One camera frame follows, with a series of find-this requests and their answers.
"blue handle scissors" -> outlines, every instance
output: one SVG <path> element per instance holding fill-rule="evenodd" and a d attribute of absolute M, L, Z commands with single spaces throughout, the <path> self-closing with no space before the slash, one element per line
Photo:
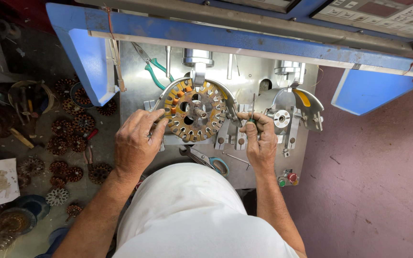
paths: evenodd
<path fill-rule="evenodd" d="M 214 169 L 216 172 L 220 173 L 223 177 L 229 175 L 229 167 L 226 162 L 218 157 L 207 157 L 206 155 L 200 153 L 198 150 L 191 148 L 188 145 L 184 145 L 185 150 L 179 149 L 179 153 L 182 156 L 188 156 L 195 162 L 201 165 L 205 165 Z"/>
<path fill-rule="evenodd" d="M 164 73 L 167 73 L 167 69 L 163 67 L 161 64 L 157 62 L 157 58 L 151 59 L 148 54 L 135 42 L 132 42 L 133 46 L 135 47 L 136 51 L 138 54 L 141 56 L 141 58 L 146 62 L 145 70 L 148 71 L 151 74 L 152 80 L 154 83 L 161 88 L 162 90 L 165 89 L 165 86 L 163 86 L 159 80 L 157 80 L 156 75 L 154 74 L 154 71 L 152 70 L 151 63 L 155 65 L 157 68 L 161 69 Z M 170 81 L 173 82 L 173 76 L 170 74 Z"/>

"pink wall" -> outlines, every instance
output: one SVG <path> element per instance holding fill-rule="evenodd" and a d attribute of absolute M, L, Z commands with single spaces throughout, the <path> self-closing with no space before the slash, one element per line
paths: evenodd
<path fill-rule="evenodd" d="M 322 68 L 324 130 L 309 133 L 300 185 L 282 191 L 307 255 L 413 257 L 413 91 L 355 116 L 330 104 L 343 69 Z"/>

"concrete floor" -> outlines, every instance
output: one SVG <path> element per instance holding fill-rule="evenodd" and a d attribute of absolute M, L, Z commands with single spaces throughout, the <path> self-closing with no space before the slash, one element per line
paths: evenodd
<path fill-rule="evenodd" d="M 58 38 L 32 29 L 22 29 L 22 38 L 16 40 L 17 45 L 7 40 L 1 42 L 9 68 L 15 73 L 26 73 L 43 79 L 47 85 L 53 87 L 55 82 L 62 78 L 73 78 L 74 69 L 72 68 L 65 51 L 61 48 Z M 20 48 L 25 52 L 25 57 L 16 52 Z M 115 114 L 105 117 L 100 115 L 95 108 L 88 109 L 87 114 L 95 118 L 98 134 L 89 141 L 92 147 L 93 162 L 104 162 L 111 166 L 114 164 L 114 134 L 120 127 L 119 108 Z M 33 139 L 36 143 L 47 145 L 52 136 L 51 124 L 57 119 L 72 120 L 73 116 L 63 111 L 60 105 L 47 114 L 40 117 L 36 126 L 37 137 Z M 52 207 L 50 214 L 43 220 L 38 221 L 36 227 L 28 234 L 21 236 L 9 249 L 10 252 L 5 257 L 11 258 L 30 258 L 42 254 L 49 248 L 49 234 L 59 227 L 69 227 L 74 219 L 65 223 L 68 215 L 66 207 L 71 202 L 78 202 L 85 206 L 100 188 L 93 184 L 87 175 L 87 167 L 84 165 L 82 153 L 72 155 L 72 151 L 62 156 L 53 156 L 46 150 L 37 153 L 29 153 L 29 149 L 18 141 L 14 136 L 0 139 L 0 156 L 3 158 L 16 157 L 23 160 L 28 156 L 36 157 L 44 161 L 46 167 L 44 173 L 33 177 L 31 185 L 20 191 L 21 196 L 37 194 L 45 196 L 51 185 L 49 179 L 52 173 L 48 171 L 49 165 L 56 160 L 66 161 L 70 167 L 78 166 L 84 171 L 81 180 L 75 183 L 67 183 L 65 188 L 70 196 L 67 202 L 61 206 Z M 0 257 L 4 257 L 4 252 L 0 251 Z"/>

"green handle screwdriver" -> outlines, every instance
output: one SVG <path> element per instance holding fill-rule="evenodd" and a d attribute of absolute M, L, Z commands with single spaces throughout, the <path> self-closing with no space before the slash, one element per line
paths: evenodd
<path fill-rule="evenodd" d="M 256 93 L 253 93 L 253 103 L 251 104 L 251 118 L 248 120 L 249 122 L 253 122 L 254 124 L 256 124 L 256 120 L 253 118 L 255 97 L 256 97 Z"/>

